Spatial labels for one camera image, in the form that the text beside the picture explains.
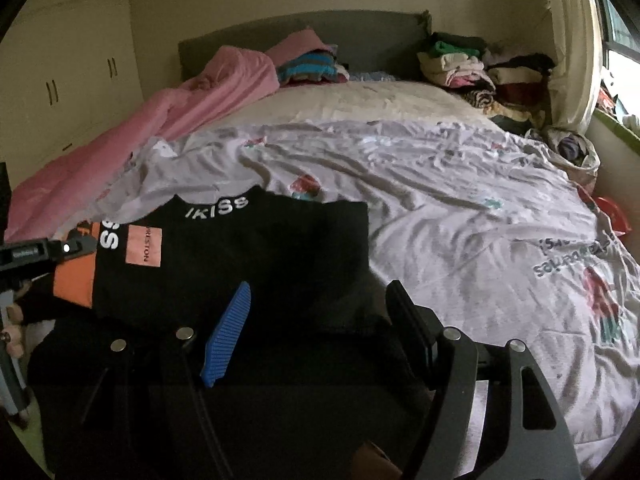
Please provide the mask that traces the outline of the person's left hand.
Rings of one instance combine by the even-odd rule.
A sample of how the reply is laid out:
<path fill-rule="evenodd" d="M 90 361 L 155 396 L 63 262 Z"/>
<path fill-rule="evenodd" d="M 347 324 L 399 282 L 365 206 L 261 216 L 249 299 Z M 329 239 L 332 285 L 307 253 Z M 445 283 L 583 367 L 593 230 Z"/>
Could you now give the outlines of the person's left hand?
<path fill-rule="evenodd" d="M 17 304 L 1 308 L 1 341 L 6 345 L 6 352 L 15 359 L 21 359 L 25 353 L 23 318 L 22 309 Z"/>

